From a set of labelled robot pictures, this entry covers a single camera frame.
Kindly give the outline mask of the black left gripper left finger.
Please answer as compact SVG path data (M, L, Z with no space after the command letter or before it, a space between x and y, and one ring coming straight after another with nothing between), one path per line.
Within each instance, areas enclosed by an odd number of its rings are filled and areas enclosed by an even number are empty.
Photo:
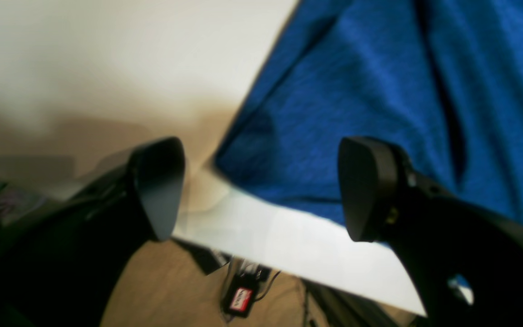
M185 153L168 137L60 203L0 223L0 327L97 327L130 258L173 233Z

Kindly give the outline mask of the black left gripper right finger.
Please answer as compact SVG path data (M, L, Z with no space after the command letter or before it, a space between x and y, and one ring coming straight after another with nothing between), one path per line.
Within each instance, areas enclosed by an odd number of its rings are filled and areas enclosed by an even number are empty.
M338 180L351 240L390 246L430 326L523 327L523 225L458 199L380 139L341 139Z

